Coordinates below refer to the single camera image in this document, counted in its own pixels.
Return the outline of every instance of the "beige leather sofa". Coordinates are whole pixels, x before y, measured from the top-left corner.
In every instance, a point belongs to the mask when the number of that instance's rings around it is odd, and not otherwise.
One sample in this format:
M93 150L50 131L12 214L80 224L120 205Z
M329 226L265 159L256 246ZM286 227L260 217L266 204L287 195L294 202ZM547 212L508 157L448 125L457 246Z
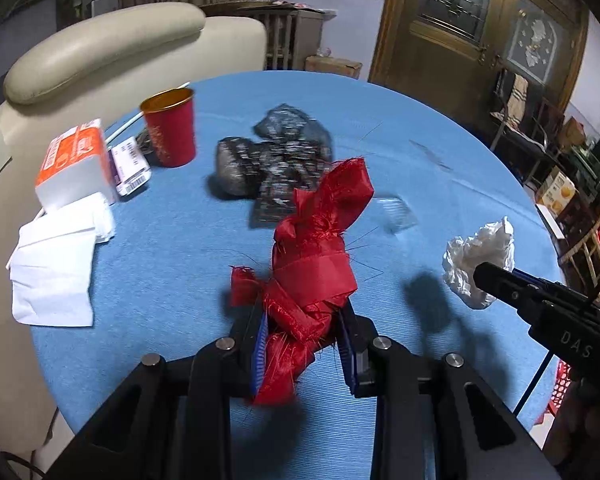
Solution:
M11 154L0 172L1 449L37 449L55 410L29 328L11 317L5 269L19 227L40 209L33 182L49 141L96 117L111 124L145 97L187 81L262 70L265 42L262 24L249 18L205 19L189 4L149 4L77 23L13 65L0 106Z

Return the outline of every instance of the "white cable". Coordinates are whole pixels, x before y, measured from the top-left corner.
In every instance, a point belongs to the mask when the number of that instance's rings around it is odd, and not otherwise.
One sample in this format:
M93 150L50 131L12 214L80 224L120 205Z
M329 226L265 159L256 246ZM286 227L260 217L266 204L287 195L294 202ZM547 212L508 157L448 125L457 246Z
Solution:
M178 86L178 88L184 88L185 86L188 86L190 84L191 84L191 81L187 81L186 83ZM133 123L135 123L140 117L142 117L142 112L138 112L136 115L131 117L126 123L124 123L122 126L120 126L115 132L113 132L109 137L107 137L107 140L105 141L105 143L109 144L113 139L115 139L117 136L119 136L119 134L124 132L129 126L131 126Z

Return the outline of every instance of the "barcode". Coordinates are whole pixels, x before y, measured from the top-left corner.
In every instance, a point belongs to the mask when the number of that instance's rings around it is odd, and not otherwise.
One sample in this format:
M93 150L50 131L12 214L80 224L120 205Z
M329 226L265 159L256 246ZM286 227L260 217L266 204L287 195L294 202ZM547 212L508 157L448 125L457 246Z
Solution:
M146 181L147 181L146 176L144 174L140 175L138 178L136 178L135 180L132 180L131 182L129 182L126 185L126 187L125 187L125 194L131 193L137 187L142 186L142 184L144 184Z
M51 141L49 150L46 152L45 165L42 167L43 170L48 170L56 163L56 155L58 154L58 148L60 147L60 141L62 137L56 137Z
M134 166L140 164L140 161L138 160L138 146L131 146L129 154L131 155L131 162L134 164Z

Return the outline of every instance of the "red cloth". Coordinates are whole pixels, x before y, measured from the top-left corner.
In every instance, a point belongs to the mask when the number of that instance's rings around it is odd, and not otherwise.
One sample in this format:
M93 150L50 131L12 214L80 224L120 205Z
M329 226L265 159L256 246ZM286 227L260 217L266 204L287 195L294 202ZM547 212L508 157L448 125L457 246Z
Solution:
M294 396L294 381L329 345L331 319L358 285L342 233L371 200L365 161L351 158L325 174L316 191L294 190L296 213L276 227L273 276L263 283L253 269L234 267L234 306L262 305L277 327L267 339L264 381L255 404L282 404Z

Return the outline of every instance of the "chair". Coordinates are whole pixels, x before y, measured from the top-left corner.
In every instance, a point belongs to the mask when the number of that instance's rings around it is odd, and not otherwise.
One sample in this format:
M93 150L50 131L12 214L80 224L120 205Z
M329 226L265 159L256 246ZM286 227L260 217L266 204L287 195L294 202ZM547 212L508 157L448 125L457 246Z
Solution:
M555 158L555 139L564 122L564 115L547 99L542 88L506 68L502 69L494 90L491 116L500 126L490 150L494 152L502 136L535 159L533 168L522 184L534 178L540 163L550 160L560 166Z
M205 18L167 2L76 23L41 42L11 68L0 105L0 449L31 452L55 410L29 327L11 316L5 264L18 229L40 209L33 183L55 136L100 117L111 124L146 97L218 75L262 70L266 34L256 20Z

